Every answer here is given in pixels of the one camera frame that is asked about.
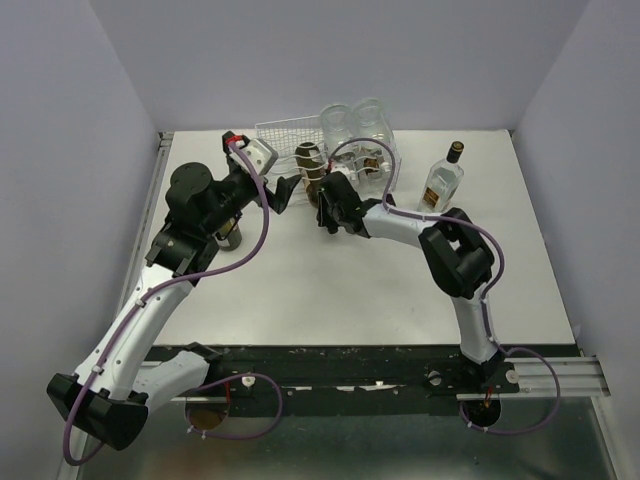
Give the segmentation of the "dark wine bottle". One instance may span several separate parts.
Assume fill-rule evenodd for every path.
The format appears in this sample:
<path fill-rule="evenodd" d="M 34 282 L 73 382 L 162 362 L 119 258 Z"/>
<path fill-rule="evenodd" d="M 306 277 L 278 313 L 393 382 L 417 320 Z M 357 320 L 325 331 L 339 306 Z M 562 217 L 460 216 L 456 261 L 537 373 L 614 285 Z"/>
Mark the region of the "dark wine bottle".
<path fill-rule="evenodd" d="M 300 170 L 307 199 L 314 208 L 317 208 L 318 182 L 325 175 L 325 161 L 320 149 L 316 143 L 306 141 L 297 146 L 294 157 Z"/>

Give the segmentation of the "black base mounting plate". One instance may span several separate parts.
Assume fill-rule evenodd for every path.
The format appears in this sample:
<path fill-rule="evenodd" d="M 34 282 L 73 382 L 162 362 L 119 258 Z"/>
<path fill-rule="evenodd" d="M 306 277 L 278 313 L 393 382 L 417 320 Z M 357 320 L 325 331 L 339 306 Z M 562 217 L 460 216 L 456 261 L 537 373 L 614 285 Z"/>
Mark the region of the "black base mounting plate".
<path fill-rule="evenodd" d="M 234 417 L 454 415 L 459 399 L 496 400 L 519 390 L 499 358 L 475 367 L 453 345 L 214 346 L 207 389 L 187 409 Z"/>

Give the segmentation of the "green wine bottle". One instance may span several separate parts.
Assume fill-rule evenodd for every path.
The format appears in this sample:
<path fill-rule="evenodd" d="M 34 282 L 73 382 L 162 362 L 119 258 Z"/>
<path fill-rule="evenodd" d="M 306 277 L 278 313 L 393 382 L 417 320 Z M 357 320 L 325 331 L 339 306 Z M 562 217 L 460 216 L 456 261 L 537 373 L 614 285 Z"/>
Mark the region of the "green wine bottle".
<path fill-rule="evenodd" d="M 237 249 L 242 242 L 242 233 L 239 227 L 239 220 L 233 218 L 225 223 L 216 233 L 219 247 L 224 251 Z"/>

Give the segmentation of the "clear flask bottle black cap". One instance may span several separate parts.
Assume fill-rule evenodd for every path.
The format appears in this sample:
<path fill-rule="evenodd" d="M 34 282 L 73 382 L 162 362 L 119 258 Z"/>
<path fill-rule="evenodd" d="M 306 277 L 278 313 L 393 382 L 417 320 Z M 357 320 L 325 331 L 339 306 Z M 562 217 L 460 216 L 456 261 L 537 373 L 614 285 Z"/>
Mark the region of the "clear flask bottle black cap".
<path fill-rule="evenodd" d="M 464 177 L 459 165 L 463 151 L 464 144 L 454 141 L 447 155 L 431 167 L 417 205 L 419 212 L 444 212 L 449 207 Z"/>

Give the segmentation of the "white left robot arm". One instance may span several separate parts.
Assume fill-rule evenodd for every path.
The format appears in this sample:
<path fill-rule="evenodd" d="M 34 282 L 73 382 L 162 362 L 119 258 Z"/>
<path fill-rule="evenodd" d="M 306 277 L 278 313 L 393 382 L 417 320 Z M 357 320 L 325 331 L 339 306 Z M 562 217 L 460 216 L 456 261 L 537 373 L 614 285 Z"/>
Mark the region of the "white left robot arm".
<path fill-rule="evenodd" d="M 173 359 L 145 370 L 142 364 L 159 333 L 198 282 L 231 272 L 254 256 L 217 270 L 217 233 L 240 219 L 250 203 L 263 214 L 282 213 L 300 178 L 279 178 L 270 190 L 266 175 L 278 158 L 264 140 L 231 131 L 222 137 L 228 174 L 221 180 L 198 162 L 179 166 L 165 195 L 168 213 L 151 242 L 129 298 L 107 333 L 71 374 L 57 373 L 46 392 L 65 421 L 63 453 L 78 464 L 70 437 L 78 429 L 114 450 L 127 448 L 148 417 L 174 397 L 214 393 L 222 380 L 213 351 L 192 344 Z"/>

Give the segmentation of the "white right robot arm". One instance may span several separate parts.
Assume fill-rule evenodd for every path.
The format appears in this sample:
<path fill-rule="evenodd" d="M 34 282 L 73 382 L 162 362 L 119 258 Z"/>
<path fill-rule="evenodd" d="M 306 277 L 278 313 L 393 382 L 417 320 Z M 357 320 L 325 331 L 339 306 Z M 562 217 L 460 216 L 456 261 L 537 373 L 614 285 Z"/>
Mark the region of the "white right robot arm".
<path fill-rule="evenodd" d="M 488 288 L 494 254 L 484 231 L 466 213 L 402 210 L 387 198 L 363 200 L 342 173 L 326 175 L 318 187 L 318 225 L 335 234 L 343 228 L 367 239 L 380 238 L 420 249 L 436 286 L 453 303 L 463 356 L 460 379 L 480 392 L 496 380 L 504 354 L 490 332 Z"/>

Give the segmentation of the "clear square bottle brown label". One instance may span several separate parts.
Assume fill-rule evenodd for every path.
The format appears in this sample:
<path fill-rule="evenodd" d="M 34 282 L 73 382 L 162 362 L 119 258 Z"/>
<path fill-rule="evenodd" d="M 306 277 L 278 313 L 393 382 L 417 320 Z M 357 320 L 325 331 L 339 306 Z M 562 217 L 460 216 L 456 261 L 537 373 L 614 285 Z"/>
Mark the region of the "clear square bottle brown label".
<path fill-rule="evenodd" d="M 381 170 L 379 159 L 374 156 L 364 157 L 362 162 L 362 172 L 368 176 L 380 176 Z"/>

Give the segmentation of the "aluminium rail frame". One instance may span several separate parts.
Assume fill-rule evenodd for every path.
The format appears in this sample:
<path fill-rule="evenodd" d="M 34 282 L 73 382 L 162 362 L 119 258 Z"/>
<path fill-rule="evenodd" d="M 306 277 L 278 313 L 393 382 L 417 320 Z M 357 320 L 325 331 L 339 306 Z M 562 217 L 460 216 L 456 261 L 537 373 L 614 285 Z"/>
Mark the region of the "aluminium rail frame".
<path fill-rule="evenodd" d="M 326 168 L 325 175 L 322 178 L 332 173 L 331 164 L 335 160 L 341 161 L 339 151 L 334 151 L 328 155 L 329 166 Z M 496 239 L 485 229 L 480 226 L 478 227 L 484 231 L 482 237 L 491 248 L 495 257 L 495 262 L 492 267 L 493 285 L 488 288 L 489 304 L 490 290 L 503 275 L 505 259 L 503 251 Z M 591 397 L 603 393 L 604 387 L 600 377 L 596 373 L 596 364 L 594 361 L 578 357 L 547 359 L 540 353 L 526 347 L 507 348 L 499 342 L 494 334 L 492 322 L 490 332 L 497 341 L 497 346 L 504 354 L 504 360 L 514 365 L 514 378 L 518 382 L 519 390 L 516 393 L 502 394 L 498 399 L 493 401 L 488 399 L 481 401 L 459 399 L 458 409 L 454 415 L 460 415 L 468 428 L 482 433 L 496 434 L 498 431 L 497 421 L 501 412 L 502 399 L 523 399 L 527 396 L 533 396 L 559 401 L 566 395 Z M 204 387 L 190 392 L 202 392 L 206 390 L 207 387 L 205 382 Z"/>

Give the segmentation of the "clear tall bottle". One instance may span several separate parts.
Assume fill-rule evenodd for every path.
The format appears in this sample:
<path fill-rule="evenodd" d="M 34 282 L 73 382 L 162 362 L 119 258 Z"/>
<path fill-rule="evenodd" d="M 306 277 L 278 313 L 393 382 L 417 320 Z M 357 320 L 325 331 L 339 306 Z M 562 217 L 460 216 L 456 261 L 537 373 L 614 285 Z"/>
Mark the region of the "clear tall bottle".
<path fill-rule="evenodd" d="M 331 164 L 331 172 L 343 174 L 357 193 L 363 194 L 367 190 L 368 181 L 366 175 L 364 171 L 356 165 L 355 161 L 335 160 Z"/>

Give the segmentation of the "round clear bottle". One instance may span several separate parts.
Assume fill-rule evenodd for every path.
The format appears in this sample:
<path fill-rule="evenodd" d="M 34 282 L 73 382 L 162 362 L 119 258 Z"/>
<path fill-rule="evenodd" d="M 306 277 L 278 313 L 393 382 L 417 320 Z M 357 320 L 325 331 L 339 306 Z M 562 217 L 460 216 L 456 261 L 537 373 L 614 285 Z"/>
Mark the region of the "round clear bottle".
<path fill-rule="evenodd" d="M 353 107 L 353 116 L 362 138 L 377 139 L 388 147 L 393 146 L 394 134 L 379 100 L 374 98 L 361 100 Z M 362 154 L 367 161 L 373 161 L 375 166 L 386 161 L 383 149 L 377 144 L 362 143 L 356 148 L 356 151 Z"/>
<path fill-rule="evenodd" d="M 319 116 L 326 152 L 332 154 L 356 136 L 352 111 L 346 104 L 326 106 Z"/>

